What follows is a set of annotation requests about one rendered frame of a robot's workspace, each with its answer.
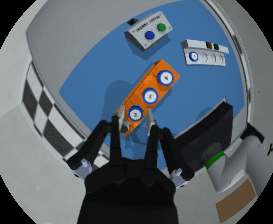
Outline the white screw cap with blue rim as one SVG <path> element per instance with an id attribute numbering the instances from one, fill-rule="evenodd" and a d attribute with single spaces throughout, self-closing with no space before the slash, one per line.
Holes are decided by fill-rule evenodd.
<path id="1" fill-rule="evenodd" d="M 128 117 L 132 121 L 139 121 L 143 117 L 143 110 L 140 106 L 134 105 L 128 111 Z"/>
<path id="2" fill-rule="evenodd" d="M 189 58 L 191 61 L 197 61 L 198 60 L 198 54 L 196 52 L 190 52 Z"/>

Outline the blue bench mat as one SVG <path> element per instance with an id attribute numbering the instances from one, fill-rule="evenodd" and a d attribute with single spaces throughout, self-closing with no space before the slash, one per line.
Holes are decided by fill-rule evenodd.
<path id="1" fill-rule="evenodd" d="M 178 80 L 152 109 L 159 128 L 173 137 L 198 121 L 224 97 L 233 106 L 233 119 L 244 107 L 242 78 L 231 44 L 223 29 L 199 0 L 181 0 L 147 10 L 135 17 L 162 11 L 173 30 L 146 52 L 128 39 L 124 22 L 102 38 L 76 65 L 59 94 L 93 131 L 101 120 L 111 122 L 131 91 L 152 67 L 163 59 L 179 75 Z M 181 42 L 198 40 L 225 46 L 226 66 L 185 64 Z M 122 157 L 144 159 L 149 136 L 146 116 L 126 137 L 120 133 Z"/>

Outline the orange tube rack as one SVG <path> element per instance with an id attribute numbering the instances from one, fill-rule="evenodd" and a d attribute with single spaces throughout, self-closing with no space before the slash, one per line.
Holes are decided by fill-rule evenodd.
<path id="1" fill-rule="evenodd" d="M 156 63 L 154 63 L 152 65 L 152 67 L 147 71 L 147 73 L 143 76 L 143 78 L 139 81 L 139 83 L 135 86 L 135 88 L 131 91 L 131 93 L 128 95 L 128 97 L 125 99 L 125 101 L 122 103 L 122 105 L 125 106 L 125 112 L 124 112 L 123 119 L 128 120 L 130 123 L 128 133 L 122 134 L 126 137 L 144 119 L 144 117 L 147 115 L 147 109 L 152 110 L 153 107 L 160 101 L 160 99 L 167 93 L 167 91 L 172 87 L 172 85 L 180 77 L 180 75 L 170 65 L 168 65 L 163 59 L 157 61 Z M 173 84 L 171 84 L 169 86 L 163 86 L 158 82 L 157 75 L 161 70 L 170 70 L 173 73 L 173 75 L 174 75 Z M 158 97 L 158 100 L 156 103 L 147 104 L 144 102 L 144 100 L 142 98 L 142 93 L 146 88 L 153 88 L 157 91 L 159 97 Z M 134 104 L 140 105 L 143 110 L 143 117 L 139 121 L 132 121 L 128 117 L 128 111 L 129 111 L 130 107 L 132 107 Z"/>

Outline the blue and white screw cap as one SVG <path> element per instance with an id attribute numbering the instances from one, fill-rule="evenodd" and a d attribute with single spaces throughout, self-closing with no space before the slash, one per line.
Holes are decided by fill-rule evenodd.
<path id="1" fill-rule="evenodd" d="M 163 86 L 169 86 L 174 81 L 174 75 L 169 70 L 162 70 L 158 73 L 157 80 Z"/>
<path id="2" fill-rule="evenodd" d="M 142 98 L 147 104 L 154 104 L 158 100 L 158 93 L 153 88 L 146 88 L 142 93 Z"/>

